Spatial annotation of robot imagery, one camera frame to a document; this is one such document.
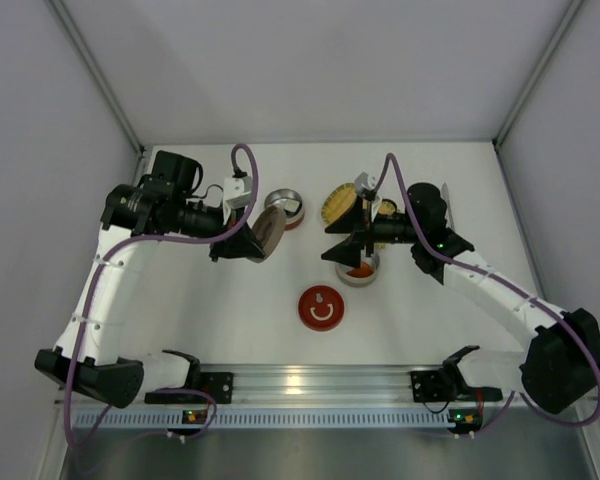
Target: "red lid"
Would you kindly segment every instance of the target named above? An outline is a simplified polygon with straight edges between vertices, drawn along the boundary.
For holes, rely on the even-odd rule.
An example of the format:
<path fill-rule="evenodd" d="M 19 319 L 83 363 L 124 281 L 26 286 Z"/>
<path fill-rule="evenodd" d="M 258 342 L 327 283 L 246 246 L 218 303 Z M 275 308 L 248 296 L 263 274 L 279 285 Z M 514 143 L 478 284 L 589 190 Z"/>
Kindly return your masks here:
<path fill-rule="evenodd" d="M 316 285 L 300 297 L 298 313 L 307 327 L 326 332 L 337 327 L 344 317 L 344 300 L 333 288 Z"/>

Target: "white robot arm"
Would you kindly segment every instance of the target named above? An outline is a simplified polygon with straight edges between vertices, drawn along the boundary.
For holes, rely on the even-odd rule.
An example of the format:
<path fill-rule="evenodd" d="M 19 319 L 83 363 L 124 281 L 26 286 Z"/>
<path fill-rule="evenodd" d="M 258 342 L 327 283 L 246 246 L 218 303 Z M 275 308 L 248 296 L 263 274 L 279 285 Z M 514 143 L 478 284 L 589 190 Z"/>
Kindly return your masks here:
<path fill-rule="evenodd" d="M 447 227 L 447 205 L 440 190 L 418 183 L 407 191 L 399 167 L 396 170 L 403 198 L 409 202 L 408 214 L 374 215 L 371 205 L 381 183 L 374 180 L 373 188 L 361 188 L 354 205 L 326 228 L 326 233 L 349 237 L 322 258 L 356 268 L 361 249 L 370 255 L 376 243 L 413 244 L 411 253 L 420 270 L 475 303 L 520 346 L 509 352 L 466 346 L 439 369 L 412 372 L 414 400 L 476 400 L 479 390 L 485 401 L 497 401 L 502 399 L 501 390 L 509 390 L 526 393 L 543 410 L 557 414 L 599 385 L 596 319 L 583 309 L 565 312 L 496 272 L 472 244 Z"/>
<path fill-rule="evenodd" d="M 214 261 L 266 258 L 265 239 L 246 223 L 255 203 L 257 170 L 251 179 L 237 167 L 237 149 L 245 150 L 255 167 L 249 148 L 236 145 L 234 176 L 224 182 L 219 207 L 190 201 L 196 175 L 197 186 L 202 180 L 201 165 L 164 151 L 157 153 L 151 174 L 139 185 L 119 185 L 108 195 L 98 248 L 78 305 L 54 348 L 38 352 L 36 369 L 60 385 L 118 408 L 157 389 L 198 387 L 200 362 L 193 356 L 163 351 L 134 360 L 120 358 L 123 312 L 161 241 L 210 244 Z M 283 231 L 284 219 L 273 233 L 267 231 L 269 253 Z"/>

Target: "orange food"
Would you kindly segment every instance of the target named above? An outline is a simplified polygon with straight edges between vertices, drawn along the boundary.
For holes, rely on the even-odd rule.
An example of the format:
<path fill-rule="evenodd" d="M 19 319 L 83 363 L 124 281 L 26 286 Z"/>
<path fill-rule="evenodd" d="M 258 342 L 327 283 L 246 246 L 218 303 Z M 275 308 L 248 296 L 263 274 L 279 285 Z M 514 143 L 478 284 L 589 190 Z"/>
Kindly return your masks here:
<path fill-rule="evenodd" d="M 354 278 L 367 278 L 373 275 L 373 268 L 368 263 L 362 263 L 360 268 L 353 268 L 347 272 L 347 275 Z"/>

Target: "white table surface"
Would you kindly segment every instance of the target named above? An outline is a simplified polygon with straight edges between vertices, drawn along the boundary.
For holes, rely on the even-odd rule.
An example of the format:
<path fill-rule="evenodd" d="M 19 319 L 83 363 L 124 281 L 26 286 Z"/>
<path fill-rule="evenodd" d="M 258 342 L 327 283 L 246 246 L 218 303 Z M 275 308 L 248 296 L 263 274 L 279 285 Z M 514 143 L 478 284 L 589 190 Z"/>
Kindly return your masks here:
<path fill-rule="evenodd" d="M 231 145 L 161 146 L 200 161 L 203 186 L 231 174 Z M 260 170 L 255 214 L 272 190 L 289 187 L 304 198 L 304 222 L 285 233 L 262 264 L 208 258 L 208 247 L 163 243 L 141 278 L 128 310 L 122 353 L 163 348 L 196 355 L 203 363 L 431 364 L 465 345 L 517 349 L 513 339 L 473 304 L 415 266 L 408 245 L 382 250 L 379 277 L 354 289 L 340 282 L 320 254 L 341 241 L 326 235 L 320 208 L 338 185 L 362 171 L 379 174 L 396 154 L 407 185 L 449 186 L 456 231 L 491 264 L 534 290 L 493 147 L 489 143 L 368 143 L 252 145 Z M 241 166 L 248 167 L 241 155 Z M 391 170 L 381 189 L 399 205 Z M 219 202 L 219 192 L 210 195 Z M 249 223 L 253 224 L 254 215 Z M 346 304 L 329 332 L 305 327 L 300 295 L 312 285 L 336 288 Z"/>

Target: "metal bowl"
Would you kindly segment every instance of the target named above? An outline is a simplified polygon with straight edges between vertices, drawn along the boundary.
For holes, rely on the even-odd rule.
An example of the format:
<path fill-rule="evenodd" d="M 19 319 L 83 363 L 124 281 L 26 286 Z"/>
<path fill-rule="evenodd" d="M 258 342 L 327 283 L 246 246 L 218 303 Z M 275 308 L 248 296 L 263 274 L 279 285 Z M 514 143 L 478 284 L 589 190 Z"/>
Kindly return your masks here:
<path fill-rule="evenodd" d="M 291 230 L 302 222 L 304 218 L 304 202 L 302 197 L 295 190 L 290 188 L 280 188 L 274 190 L 264 199 L 264 207 L 268 208 L 276 205 L 284 210 L 287 216 L 287 226 L 285 230 Z"/>
<path fill-rule="evenodd" d="M 375 279 L 378 278 L 378 272 L 380 271 L 380 255 L 374 252 L 370 257 L 367 257 L 365 256 L 364 251 L 362 251 L 360 252 L 360 256 L 362 263 L 369 265 L 372 270 L 372 273 L 366 277 L 349 275 L 352 270 L 357 269 L 336 263 L 336 275 L 338 275 L 338 278 L 350 287 L 366 287 L 367 285 L 372 284 Z"/>

